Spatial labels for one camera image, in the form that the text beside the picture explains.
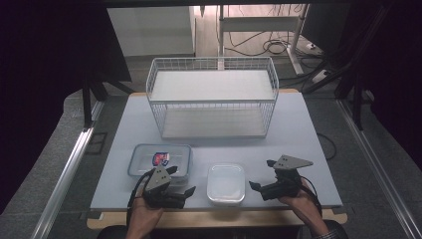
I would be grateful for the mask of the white cabinet panel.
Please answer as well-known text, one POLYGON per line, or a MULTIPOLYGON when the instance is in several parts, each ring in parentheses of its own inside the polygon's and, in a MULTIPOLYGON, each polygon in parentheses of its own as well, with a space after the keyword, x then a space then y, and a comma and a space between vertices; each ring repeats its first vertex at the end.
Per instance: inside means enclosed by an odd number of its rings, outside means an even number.
POLYGON ((126 57, 194 53, 192 7, 108 8, 126 57))

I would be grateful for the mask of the person's left hand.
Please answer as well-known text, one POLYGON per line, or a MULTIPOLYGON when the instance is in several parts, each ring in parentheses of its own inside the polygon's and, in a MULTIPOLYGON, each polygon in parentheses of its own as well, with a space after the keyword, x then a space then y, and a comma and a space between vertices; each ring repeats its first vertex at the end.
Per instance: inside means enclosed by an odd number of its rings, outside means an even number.
POLYGON ((136 229, 152 230, 158 224, 164 210, 150 207, 143 198, 143 191, 135 194, 130 225, 136 229))

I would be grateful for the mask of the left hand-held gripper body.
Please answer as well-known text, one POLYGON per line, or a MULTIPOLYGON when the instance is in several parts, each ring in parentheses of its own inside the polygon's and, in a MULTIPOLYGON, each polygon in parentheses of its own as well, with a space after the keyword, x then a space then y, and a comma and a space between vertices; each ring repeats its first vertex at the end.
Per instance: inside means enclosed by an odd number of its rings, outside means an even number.
POLYGON ((150 207, 175 209, 184 207, 184 194, 167 191, 170 183, 171 177, 165 167, 157 166, 152 170, 152 175, 143 187, 143 198, 150 207))

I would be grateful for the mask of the white plastic container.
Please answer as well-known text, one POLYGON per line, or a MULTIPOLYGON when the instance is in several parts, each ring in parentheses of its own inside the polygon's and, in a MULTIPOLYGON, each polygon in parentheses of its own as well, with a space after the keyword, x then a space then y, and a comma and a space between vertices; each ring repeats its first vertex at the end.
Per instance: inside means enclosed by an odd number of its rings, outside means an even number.
POLYGON ((245 170, 239 164, 211 165, 207 175, 208 199, 218 206, 238 206, 245 198, 245 170))

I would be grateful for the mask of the aluminium rail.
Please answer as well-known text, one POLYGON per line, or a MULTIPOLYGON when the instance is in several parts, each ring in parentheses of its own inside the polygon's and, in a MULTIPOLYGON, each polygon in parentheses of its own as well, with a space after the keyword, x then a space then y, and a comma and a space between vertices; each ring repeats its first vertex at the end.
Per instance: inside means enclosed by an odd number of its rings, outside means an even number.
POLYGON ((408 239, 422 239, 422 230, 417 225, 413 214, 406 205, 404 199, 393 185, 392 180, 388 176, 382 166, 378 155, 370 144, 364 131, 359 129, 352 119, 351 109, 344 100, 335 101, 347 122, 357 144, 359 145, 363 155, 371 168, 383 194, 385 195, 391 209, 393 210, 398 222, 404 230, 408 239))
POLYGON ((47 239, 66 198, 79 164, 93 135, 92 127, 84 129, 68 158, 56 186, 43 210, 30 239, 47 239))

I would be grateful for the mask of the white power strip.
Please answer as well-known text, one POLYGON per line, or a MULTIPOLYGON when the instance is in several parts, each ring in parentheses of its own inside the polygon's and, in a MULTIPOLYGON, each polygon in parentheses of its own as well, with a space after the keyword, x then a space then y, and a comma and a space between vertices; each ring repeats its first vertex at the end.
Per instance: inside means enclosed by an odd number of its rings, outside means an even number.
POLYGON ((328 70, 321 70, 319 73, 317 73, 313 79, 312 82, 314 84, 320 82, 321 80, 325 79, 330 74, 330 71, 328 70))

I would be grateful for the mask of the wooden table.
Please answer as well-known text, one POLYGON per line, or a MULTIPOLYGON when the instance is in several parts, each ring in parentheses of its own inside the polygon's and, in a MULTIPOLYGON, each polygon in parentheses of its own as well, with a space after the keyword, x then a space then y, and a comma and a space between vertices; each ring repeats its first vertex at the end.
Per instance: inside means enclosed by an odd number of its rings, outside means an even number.
MULTIPOLYGON (((295 93, 283 90, 281 93, 295 93)), ((213 228, 213 227, 255 227, 299 225, 301 221, 293 211, 277 200, 264 201, 261 195, 245 187, 246 197, 237 207, 216 206, 214 210, 168 210, 158 223, 160 228, 213 228)), ((97 218, 90 218, 87 225, 91 229, 101 229, 111 225, 123 225, 126 208, 123 211, 97 211, 97 218)), ((325 219, 341 224, 347 221, 342 204, 333 208, 322 207, 325 219)))

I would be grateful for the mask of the person's right hand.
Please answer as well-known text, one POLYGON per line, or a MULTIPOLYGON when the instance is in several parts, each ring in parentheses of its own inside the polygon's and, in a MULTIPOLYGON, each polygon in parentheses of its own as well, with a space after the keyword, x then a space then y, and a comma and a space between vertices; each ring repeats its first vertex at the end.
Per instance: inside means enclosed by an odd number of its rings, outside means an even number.
POLYGON ((302 189, 295 197, 283 196, 279 198, 279 201, 290 206, 294 213, 306 224, 314 223, 321 219, 312 197, 302 189))

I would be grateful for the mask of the white metal desk frame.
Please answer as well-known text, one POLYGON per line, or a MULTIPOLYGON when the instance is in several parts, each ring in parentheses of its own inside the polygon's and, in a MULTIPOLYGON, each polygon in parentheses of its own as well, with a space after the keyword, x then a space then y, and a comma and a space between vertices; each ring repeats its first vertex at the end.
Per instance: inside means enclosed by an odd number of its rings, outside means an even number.
POLYGON ((304 74, 298 60, 296 48, 304 26, 309 4, 305 4, 298 16, 272 17, 225 17, 224 6, 219 6, 218 13, 218 56, 224 55, 225 32, 293 32, 293 42, 287 47, 287 54, 297 76, 304 74))

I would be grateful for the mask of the black metal stand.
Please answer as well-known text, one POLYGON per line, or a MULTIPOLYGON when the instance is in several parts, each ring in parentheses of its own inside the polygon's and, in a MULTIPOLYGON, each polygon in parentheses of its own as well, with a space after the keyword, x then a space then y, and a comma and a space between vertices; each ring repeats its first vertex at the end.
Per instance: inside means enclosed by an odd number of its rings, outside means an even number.
POLYGON ((83 79, 82 88, 84 108, 84 130, 87 130, 94 123, 91 105, 91 94, 94 94, 95 98, 100 102, 104 102, 108 98, 108 93, 106 91, 104 83, 108 83, 129 95, 134 93, 134 90, 132 88, 124 85, 123 83, 117 80, 114 80, 113 78, 103 73, 96 74, 94 77, 85 77, 83 79))

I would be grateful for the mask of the clear blue-rimmed lidded container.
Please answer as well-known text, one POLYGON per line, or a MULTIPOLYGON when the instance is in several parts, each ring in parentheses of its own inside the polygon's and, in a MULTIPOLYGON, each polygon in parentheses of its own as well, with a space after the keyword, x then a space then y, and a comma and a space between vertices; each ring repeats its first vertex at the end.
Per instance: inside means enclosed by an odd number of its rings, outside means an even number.
POLYGON ((186 144, 139 144, 135 147, 127 173, 142 176, 159 165, 169 168, 176 166, 171 174, 172 187, 185 186, 189 180, 193 152, 186 144))

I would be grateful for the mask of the dark curtain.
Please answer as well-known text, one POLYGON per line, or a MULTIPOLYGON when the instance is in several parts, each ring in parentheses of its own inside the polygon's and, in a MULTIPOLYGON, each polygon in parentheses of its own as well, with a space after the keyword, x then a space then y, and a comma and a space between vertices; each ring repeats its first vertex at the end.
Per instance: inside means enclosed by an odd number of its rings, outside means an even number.
POLYGON ((0 214, 85 83, 130 80, 106 6, 0 0, 0 214))
POLYGON ((422 166, 422 0, 355 0, 310 7, 303 36, 320 47, 338 70, 367 44, 356 67, 334 95, 353 87, 373 95, 371 109, 411 158, 422 166), (376 12, 386 15, 365 41, 376 12))

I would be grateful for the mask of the dark floor vent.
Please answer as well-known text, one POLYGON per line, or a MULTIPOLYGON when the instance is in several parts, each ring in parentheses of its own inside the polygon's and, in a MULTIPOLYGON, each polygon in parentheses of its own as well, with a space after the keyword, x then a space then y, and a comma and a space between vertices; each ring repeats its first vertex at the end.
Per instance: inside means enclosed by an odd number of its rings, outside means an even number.
POLYGON ((86 154, 88 155, 101 154, 106 143, 106 137, 107 137, 106 132, 95 132, 88 143, 86 154))

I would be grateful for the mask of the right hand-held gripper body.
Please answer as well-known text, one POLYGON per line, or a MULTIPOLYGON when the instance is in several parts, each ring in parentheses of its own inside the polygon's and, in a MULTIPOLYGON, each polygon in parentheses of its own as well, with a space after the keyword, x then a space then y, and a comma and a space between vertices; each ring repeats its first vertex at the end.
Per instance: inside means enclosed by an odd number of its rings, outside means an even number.
POLYGON ((283 196, 295 197, 302 185, 299 168, 313 165, 309 160, 282 155, 272 169, 276 173, 277 181, 261 188, 264 200, 276 199, 283 196))

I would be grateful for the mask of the white wire shelf rack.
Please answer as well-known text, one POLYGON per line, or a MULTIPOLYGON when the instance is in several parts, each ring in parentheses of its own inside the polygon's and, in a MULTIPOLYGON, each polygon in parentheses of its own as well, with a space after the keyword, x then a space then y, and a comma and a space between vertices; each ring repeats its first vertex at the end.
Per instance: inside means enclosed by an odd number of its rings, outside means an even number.
POLYGON ((157 58, 146 93, 163 138, 264 137, 279 78, 269 57, 157 58))

